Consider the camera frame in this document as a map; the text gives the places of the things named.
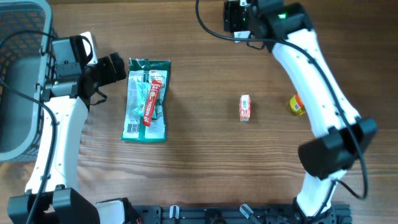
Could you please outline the yellow oil bottle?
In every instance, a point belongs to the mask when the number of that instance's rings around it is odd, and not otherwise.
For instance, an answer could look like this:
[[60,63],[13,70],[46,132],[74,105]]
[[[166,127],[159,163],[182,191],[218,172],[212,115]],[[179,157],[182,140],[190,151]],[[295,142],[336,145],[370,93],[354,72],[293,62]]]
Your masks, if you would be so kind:
[[289,100],[289,109],[292,112],[292,114],[294,114],[296,116],[301,116],[306,113],[304,104],[303,104],[302,99],[298,93],[296,93]]

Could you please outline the red Nescafe coffee sachet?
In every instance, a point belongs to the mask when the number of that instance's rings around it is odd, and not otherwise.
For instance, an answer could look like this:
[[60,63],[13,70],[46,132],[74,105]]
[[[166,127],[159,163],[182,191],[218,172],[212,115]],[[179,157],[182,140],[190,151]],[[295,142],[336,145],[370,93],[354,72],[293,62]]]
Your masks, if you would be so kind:
[[151,124],[152,115],[155,109],[155,104],[158,99],[161,87],[162,87],[162,81],[153,79],[152,84],[150,86],[150,91],[148,94],[144,114],[142,117],[142,122],[144,126],[150,126]]

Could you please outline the green 3M gloves package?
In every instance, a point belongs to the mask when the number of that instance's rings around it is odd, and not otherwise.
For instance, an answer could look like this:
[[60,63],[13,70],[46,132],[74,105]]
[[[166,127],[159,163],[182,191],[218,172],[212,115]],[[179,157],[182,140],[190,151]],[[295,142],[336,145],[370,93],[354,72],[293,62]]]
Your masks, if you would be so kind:
[[169,60],[130,59],[122,141],[164,142],[164,101],[170,80]]

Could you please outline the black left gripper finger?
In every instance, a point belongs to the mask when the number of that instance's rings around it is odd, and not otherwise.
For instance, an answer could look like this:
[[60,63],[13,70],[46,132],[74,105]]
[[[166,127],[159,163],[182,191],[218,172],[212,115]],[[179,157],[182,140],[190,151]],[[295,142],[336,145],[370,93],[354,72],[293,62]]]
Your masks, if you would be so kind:
[[123,80],[127,77],[126,71],[125,71],[125,64],[124,60],[119,56],[117,52],[110,54],[111,61],[113,63],[114,67],[114,80],[115,81],[120,81]]
[[103,57],[96,64],[98,86],[105,86],[116,81],[116,72],[109,57]]

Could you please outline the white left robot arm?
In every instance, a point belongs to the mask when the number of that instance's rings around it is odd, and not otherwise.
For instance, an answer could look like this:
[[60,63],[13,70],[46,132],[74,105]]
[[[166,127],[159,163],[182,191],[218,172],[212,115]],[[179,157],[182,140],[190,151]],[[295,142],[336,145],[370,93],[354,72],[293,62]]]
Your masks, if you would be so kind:
[[91,32],[52,39],[55,64],[38,100],[40,145],[24,194],[9,200],[13,223],[124,223],[122,199],[90,203],[78,191],[78,155],[91,97],[126,77],[117,53],[98,58]]

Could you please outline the white wet wipe sachet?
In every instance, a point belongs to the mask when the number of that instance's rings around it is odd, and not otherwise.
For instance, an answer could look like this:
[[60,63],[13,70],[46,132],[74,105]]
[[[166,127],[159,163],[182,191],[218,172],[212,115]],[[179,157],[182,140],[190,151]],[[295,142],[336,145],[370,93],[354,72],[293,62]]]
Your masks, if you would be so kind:
[[150,83],[136,82],[136,102],[134,103],[133,112],[139,116],[144,115],[147,99],[150,92]]

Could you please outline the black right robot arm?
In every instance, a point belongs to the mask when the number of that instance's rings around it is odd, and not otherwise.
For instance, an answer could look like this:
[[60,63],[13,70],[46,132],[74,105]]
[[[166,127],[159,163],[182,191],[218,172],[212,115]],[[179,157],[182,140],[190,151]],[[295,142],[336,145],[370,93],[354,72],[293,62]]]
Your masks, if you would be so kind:
[[331,213],[331,198],[377,133],[375,120],[362,118],[339,88],[320,50],[312,20],[304,7],[282,1],[226,1],[224,30],[238,41],[246,31],[247,46],[259,42],[290,77],[310,121],[314,140],[298,148],[306,171],[294,213],[314,223]]

